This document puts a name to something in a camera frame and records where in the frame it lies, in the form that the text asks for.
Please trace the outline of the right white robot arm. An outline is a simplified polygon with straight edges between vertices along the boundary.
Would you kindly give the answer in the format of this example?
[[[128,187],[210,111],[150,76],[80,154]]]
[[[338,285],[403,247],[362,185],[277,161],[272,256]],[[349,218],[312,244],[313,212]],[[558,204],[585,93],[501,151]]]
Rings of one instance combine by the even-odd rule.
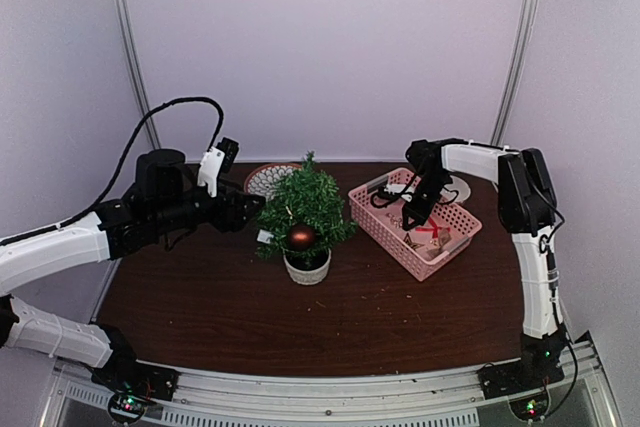
[[[559,273],[554,237],[564,224],[544,156],[536,148],[513,150],[449,138],[416,140],[405,153],[420,178],[402,207],[402,228],[426,223],[452,173],[494,183],[498,217],[511,235],[524,298],[521,357],[512,377],[530,389],[556,368],[568,344],[558,307]]]

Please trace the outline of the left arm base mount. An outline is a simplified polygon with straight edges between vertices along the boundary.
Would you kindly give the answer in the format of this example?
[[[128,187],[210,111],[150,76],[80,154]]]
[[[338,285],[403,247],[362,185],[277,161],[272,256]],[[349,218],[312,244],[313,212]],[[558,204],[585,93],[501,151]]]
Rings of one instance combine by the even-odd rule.
[[[146,364],[138,360],[124,334],[103,325],[112,354],[103,367],[89,367],[91,381],[111,393],[107,413],[116,426],[131,426],[142,419],[158,401],[171,401],[177,387],[177,370]]]

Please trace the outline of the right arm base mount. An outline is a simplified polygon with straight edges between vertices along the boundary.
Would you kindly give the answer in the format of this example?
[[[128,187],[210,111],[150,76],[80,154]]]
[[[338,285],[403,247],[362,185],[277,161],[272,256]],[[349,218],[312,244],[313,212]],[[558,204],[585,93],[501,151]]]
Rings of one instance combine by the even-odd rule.
[[[563,343],[534,340],[524,344],[517,360],[487,363],[477,371],[486,400],[509,397],[511,413],[528,423],[542,422],[552,410],[549,386],[565,378],[560,366]]]

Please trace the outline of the pink plastic basket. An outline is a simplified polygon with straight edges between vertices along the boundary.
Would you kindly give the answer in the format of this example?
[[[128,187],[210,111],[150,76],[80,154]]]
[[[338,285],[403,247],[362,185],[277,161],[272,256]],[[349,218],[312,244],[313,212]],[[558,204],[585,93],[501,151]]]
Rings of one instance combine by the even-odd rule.
[[[456,203],[440,200],[425,223],[403,219],[405,193],[385,206],[371,197],[389,187],[400,192],[419,180],[407,168],[396,168],[348,193],[352,219],[416,280],[424,281],[466,249],[482,229],[482,223]]]

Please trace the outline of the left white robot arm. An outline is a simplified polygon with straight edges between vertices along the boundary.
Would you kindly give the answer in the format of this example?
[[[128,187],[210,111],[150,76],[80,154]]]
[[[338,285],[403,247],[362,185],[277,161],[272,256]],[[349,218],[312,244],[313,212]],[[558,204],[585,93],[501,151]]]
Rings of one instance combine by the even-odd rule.
[[[159,149],[141,155],[135,180],[120,199],[100,202],[76,221],[46,227],[1,242],[1,344],[104,369],[123,391],[144,380],[132,348],[113,327],[82,324],[35,308],[14,291],[64,270],[116,260],[163,243],[175,245],[171,233],[184,239],[202,224],[220,232],[237,232],[257,215],[265,199],[246,194],[219,175],[232,156],[212,148],[197,171],[183,153]]]

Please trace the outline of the white battery box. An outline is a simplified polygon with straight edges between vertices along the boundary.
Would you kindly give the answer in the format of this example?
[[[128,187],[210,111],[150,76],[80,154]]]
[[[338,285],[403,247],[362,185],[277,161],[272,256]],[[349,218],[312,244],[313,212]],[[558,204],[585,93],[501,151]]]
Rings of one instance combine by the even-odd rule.
[[[270,244],[272,238],[273,234],[263,229],[260,229],[257,234],[257,241],[263,244]]]

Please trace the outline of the red bauble ornament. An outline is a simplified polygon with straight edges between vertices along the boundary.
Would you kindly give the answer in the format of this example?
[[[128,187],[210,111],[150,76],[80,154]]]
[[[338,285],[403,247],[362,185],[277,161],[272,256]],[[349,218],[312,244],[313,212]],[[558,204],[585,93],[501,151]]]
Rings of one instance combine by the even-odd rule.
[[[294,252],[302,252],[311,248],[316,242],[316,231],[306,223],[293,225],[287,233],[288,248]]]

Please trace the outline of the small green christmas tree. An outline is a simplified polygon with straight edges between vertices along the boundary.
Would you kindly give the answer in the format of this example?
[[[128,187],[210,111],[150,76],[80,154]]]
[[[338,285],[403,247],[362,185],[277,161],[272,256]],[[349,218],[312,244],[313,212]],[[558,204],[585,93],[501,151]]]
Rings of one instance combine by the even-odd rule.
[[[336,179],[319,169],[315,153],[308,152],[300,168],[275,182],[256,218],[258,232],[268,235],[257,255],[280,258],[298,285],[321,283],[329,273],[333,249],[357,231],[356,221],[345,216],[345,206]]]

